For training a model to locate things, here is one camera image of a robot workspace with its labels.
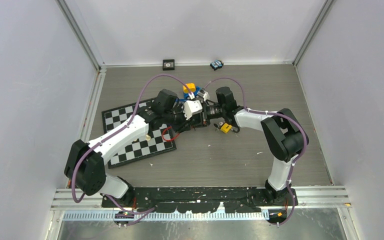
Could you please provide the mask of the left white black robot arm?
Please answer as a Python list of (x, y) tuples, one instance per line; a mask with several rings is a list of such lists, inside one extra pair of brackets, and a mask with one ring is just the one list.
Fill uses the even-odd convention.
[(76, 189), (84, 195), (110, 195), (121, 207), (133, 202), (129, 184), (120, 177), (106, 173), (111, 158), (135, 140), (155, 131), (161, 125), (184, 126), (203, 110), (203, 101), (193, 94), (184, 102), (176, 103), (177, 94), (163, 89), (152, 103), (135, 105), (133, 113), (119, 126), (106, 134), (84, 142), (79, 139), (71, 146), (64, 174), (71, 180), (72, 197)]

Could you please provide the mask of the red cable seal tag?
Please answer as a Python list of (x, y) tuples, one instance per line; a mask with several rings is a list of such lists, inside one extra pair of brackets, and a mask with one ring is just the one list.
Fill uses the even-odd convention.
[(179, 137), (179, 135), (180, 135), (180, 133), (174, 131), (174, 129), (171, 125), (167, 126), (161, 132), (161, 138), (164, 142), (173, 142)]

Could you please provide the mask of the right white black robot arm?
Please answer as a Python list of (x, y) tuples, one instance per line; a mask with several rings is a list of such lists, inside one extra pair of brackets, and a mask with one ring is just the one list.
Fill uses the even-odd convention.
[(207, 120), (224, 119), (220, 130), (231, 128), (237, 132), (241, 128), (249, 128), (264, 134), (273, 155), (273, 164), (263, 194), (268, 203), (279, 205), (291, 188), (293, 167), (309, 143), (307, 134), (292, 111), (288, 108), (257, 111), (240, 106), (229, 87), (216, 90), (216, 102), (209, 100), (204, 89), (199, 90), (197, 96), (207, 104), (203, 108)]

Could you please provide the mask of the yellow black padlock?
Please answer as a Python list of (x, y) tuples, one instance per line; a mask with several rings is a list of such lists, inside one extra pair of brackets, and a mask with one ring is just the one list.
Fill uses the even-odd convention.
[(240, 132), (239, 127), (235, 127), (231, 124), (228, 124), (226, 122), (219, 122), (219, 123), (214, 123), (214, 127), (216, 127), (218, 130), (222, 131), (223, 133), (227, 134), (229, 132), (233, 132), (235, 134)]

